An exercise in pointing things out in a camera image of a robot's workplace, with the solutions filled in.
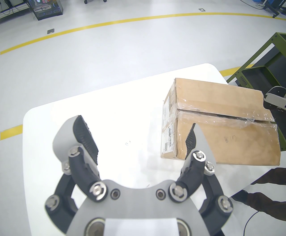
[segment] white tabletop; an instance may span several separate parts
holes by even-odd
[[[162,105],[174,78],[226,84],[213,65],[202,64],[81,94],[27,112],[23,122],[23,172],[33,236],[62,235],[48,218],[44,203],[63,174],[52,141],[70,117],[82,115],[87,123],[99,149],[101,179],[145,188],[179,177],[183,161],[160,158]],[[224,194],[230,197],[271,168],[221,164],[217,165],[216,176]],[[78,207],[85,199],[78,189],[72,196]],[[204,198],[202,188],[192,196],[198,208]]]

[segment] cardboard box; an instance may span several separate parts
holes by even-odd
[[[261,91],[176,78],[163,105],[161,157],[184,160],[186,138],[197,123],[217,163],[279,165],[273,121]]]

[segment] clear packing tape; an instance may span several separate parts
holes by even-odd
[[[178,110],[173,122],[176,159],[184,160],[187,152],[185,141],[193,123],[196,123],[202,129],[217,163],[279,165],[277,125],[269,121],[256,122],[249,118]]]
[[[257,125],[261,127],[269,127],[277,130],[277,125],[270,121],[260,121],[253,118],[242,118],[235,116],[218,115],[206,112],[198,111],[185,111],[177,110],[177,114],[174,114],[176,118],[182,122],[189,120],[197,120],[198,123],[211,124],[216,126],[227,126],[233,128],[244,128],[248,125]]]

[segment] stainless steel screw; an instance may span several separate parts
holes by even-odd
[[[165,197],[166,197],[166,193],[163,189],[158,189],[156,191],[156,197],[159,199],[159,200],[164,200]]]
[[[197,161],[203,162],[206,160],[206,155],[203,151],[194,151],[192,155]]]
[[[92,220],[86,228],[85,236],[103,236],[105,220],[96,218]]]
[[[98,181],[90,187],[89,192],[96,197],[95,201],[101,201],[107,196],[108,190],[104,182]]]
[[[224,196],[224,195],[219,196],[218,204],[219,204],[220,209],[225,213],[230,213],[233,211],[233,208],[227,196]]]
[[[65,163],[65,168],[63,170],[69,171],[69,163],[68,162]]]
[[[177,224],[178,224],[179,236],[191,236],[189,227],[184,221],[177,219]]]
[[[110,193],[111,199],[117,200],[120,197],[119,189],[113,189]]]
[[[72,155],[76,154],[76,153],[78,152],[78,147],[73,147],[73,148],[71,148],[71,150],[70,150],[69,152],[70,152],[70,154],[72,154]]]
[[[222,200],[222,201],[221,201],[221,205],[222,205],[223,208],[226,209],[226,210],[231,206],[231,204],[230,204],[230,202],[229,202],[228,200]]]
[[[94,196],[99,196],[100,194],[101,194],[101,192],[102,192],[102,188],[101,188],[101,186],[100,185],[96,185],[96,186],[94,186],[94,188],[93,188],[93,190],[92,190],[92,194],[94,195]]]
[[[184,196],[184,190],[181,186],[176,185],[175,189],[174,189],[175,195],[178,197],[182,197]]]
[[[207,162],[206,167],[208,168],[208,170],[212,171],[214,169],[214,165],[211,162]]]
[[[198,152],[196,152],[196,157],[198,159],[202,159],[202,158],[204,158],[204,155],[200,151],[198,151]]]
[[[46,200],[45,205],[50,209],[50,211],[53,211],[59,205],[59,196],[58,195],[49,196],[49,198]]]

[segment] black cable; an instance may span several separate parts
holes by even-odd
[[[12,12],[13,12],[13,14],[15,14],[14,11],[13,11],[13,7],[16,8],[16,6],[14,6],[12,3],[11,3],[11,5],[12,5]]]
[[[257,9],[257,10],[263,10],[263,8],[256,8],[256,7],[254,7],[254,6],[251,6],[251,5],[249,5],[250,7],[253,7],[254,9]]]
[[[10,8],[9,8],[9,13],[8,13],[8,14],[5,14],[4,11],[3,11],[3,8],[2,8],[2,4],[0,4],[0,6],[1,6],[1,12],[3,12],[4,15],[10,15],[10,12],[11,12],[11,11],[10,11]]]
[[[255,214],[257,214],[259,211],[257,211],[257,212],[255,212],[249,219],[248,219],[248,221],[246,222],[246,224],[245,224],[245,226],[244,226],[244,230],[243,230],[243,236],[244,236],[244,234],[245,234],[245,228],[246,228],[246,226],[247,226],[247,223],[250,221],[250,219],[255,215]]]

